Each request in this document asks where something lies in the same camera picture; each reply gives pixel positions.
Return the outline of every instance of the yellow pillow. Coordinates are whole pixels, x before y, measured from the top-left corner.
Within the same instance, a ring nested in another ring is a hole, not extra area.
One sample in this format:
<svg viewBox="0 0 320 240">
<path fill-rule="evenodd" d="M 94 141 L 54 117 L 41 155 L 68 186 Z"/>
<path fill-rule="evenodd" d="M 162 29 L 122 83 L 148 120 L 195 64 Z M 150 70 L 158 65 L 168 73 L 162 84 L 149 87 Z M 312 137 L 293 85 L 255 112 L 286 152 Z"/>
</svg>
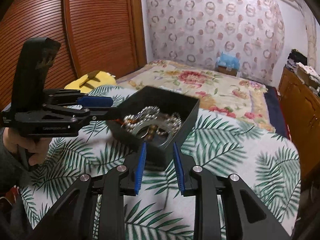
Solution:
<svg viewBox="0 0 320 240">
<path fill-rule="evenodd" d="M 109 73 L 95 70 L 66 85 L 65 89 L 77 89 L 87 94 L 102 85 L 116 85 L 116 80 Z"/>
</svg>

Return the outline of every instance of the red trim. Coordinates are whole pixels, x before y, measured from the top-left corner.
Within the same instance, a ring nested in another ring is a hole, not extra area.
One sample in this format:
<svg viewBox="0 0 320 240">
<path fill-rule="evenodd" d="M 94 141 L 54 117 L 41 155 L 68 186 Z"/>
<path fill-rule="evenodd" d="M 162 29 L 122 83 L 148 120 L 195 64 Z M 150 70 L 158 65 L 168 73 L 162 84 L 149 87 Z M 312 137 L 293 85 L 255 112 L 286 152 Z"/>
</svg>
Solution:
<svg viewBox="0 0 320 240">
<path fill-rule="evenodd" d="M 276 91 L 276 95 L 278 95 L 278 91 L 275 87 L 273 87 L 273 89 Z M 284 124 L 285 124 L 285 130 L 286 130 L 286 133 L 287 133 L 287 138 L 289 140 L 291 140 L 291 134 L 290 134 L 290 131 L 288 129 L 288 124 L 287 122 L 285 121 L 285 118 L 284 118 L 284 115 L 283 115 L 283 110 L 282 110 L 282 106 L 281 106 L 281 103 L 280 103 L 280 100 L 279 100 L 279 97 L 277 96 L 277 99 L 278 99 L 278 103 L 279 103 L 279 106 L 280 106 L 280 110 L 281 110 L 281 114 L 282 114 L 282 117 L 283 117 L 283 120 L 284 120 Z"/>
</svg>

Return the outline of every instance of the open black box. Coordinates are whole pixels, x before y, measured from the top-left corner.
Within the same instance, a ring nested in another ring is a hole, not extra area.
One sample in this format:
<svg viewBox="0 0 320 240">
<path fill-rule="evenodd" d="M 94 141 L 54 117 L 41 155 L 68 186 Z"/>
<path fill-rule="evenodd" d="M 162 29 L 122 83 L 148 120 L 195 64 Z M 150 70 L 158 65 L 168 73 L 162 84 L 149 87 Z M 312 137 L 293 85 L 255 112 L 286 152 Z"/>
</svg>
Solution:
<svg viewBox="0 0 320 240">
<path fill-rule="evenodd" d="M 199 99 L 169 90 L 146 86 L 122 102 L 118 109 L 123 119 L 126 115 L 137 114 L 146 106 L 158 106 L 160 112 L 164 114 L 171 115 L 177 112 L 182 120 L 182 127 L 175 133 L 171 141 L 167 141 L 162 146 L 156 146 L 152 142 L 147 143 L 147 164 L 159 170 L 165 170 L 173 159 L 173 143 L 176 142 L 177 146 L 181 147 L 196 123 Z M 128 145 L 132 150 L 138 150 L 143 139 L 137 138 L 124 128 L 121 128 L 118 122 L 106 122 L 114 138 Z"/>
</svg>

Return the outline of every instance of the table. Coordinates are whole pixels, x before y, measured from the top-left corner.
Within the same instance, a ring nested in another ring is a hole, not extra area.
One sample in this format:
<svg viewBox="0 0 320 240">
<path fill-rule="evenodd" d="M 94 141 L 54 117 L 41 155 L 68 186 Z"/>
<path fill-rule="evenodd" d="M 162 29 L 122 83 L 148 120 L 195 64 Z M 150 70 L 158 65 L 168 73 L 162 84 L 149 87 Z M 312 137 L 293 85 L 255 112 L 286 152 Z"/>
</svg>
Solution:
<svg viewBox="0 0 320 240">
<path fill-rule="evenodd" d="M 90 95 L 110 96 L 118 105 L 134 92 L 101 86 Z M 200 109 L 181 150 L 219 176 L 239 174 L 292 233 L 300 199 L 299 156 L 292 142 L 250 123 Z M 80 174 L 105 174 L 122 164 L 130 151 L 113 139 L 104 121 L 91 122 L 76 138 L 54 138 L 44 164 L 30 174 L 28 184 L 20 187 L 33 228 Z M 95 239 L 100 200 L 99 196 Z M 180 195 L 173 162 L 162 172 L 145 171 L 139 195 L 125 196 L 124 204 L 127 239 L 192 239 L 195 197 Z M 220 225 L 225 239 L 223 216 Z"/>
</svg>

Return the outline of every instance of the dark blue bed sheet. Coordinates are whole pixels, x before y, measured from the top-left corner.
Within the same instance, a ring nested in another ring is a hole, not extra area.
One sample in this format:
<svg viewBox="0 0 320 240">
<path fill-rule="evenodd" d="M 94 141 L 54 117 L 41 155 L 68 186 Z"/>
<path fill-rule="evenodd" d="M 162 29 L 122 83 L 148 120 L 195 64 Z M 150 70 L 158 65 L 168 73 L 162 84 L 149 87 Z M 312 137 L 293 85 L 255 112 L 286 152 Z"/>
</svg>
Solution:
<svg viewBox="0 0 320 240">
<path fill-rule="evenodd" d="M 277 134 L 289 138 L 287 125 L 282 114 L 276 88 L 271 86 L 266 87 L 268 88 L 268 92 L 264 94 L 264 98 L 266 99 L 269 111 L 270 123 L 276 128 Z"/>
</svg>

